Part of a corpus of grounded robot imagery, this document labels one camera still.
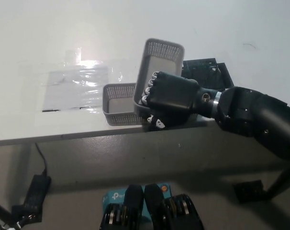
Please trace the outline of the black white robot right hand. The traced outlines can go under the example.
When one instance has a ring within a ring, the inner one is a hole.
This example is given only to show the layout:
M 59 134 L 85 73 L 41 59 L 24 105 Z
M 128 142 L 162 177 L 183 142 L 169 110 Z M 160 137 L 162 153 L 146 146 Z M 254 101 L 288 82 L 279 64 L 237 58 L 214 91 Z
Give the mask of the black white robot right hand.
M 140 102 L 149 108 L 146 121 L 165 129 L 184 124 L 193 114 L 215 118 L 221 94 L 201 87 L 193 79 L 155 71 Z

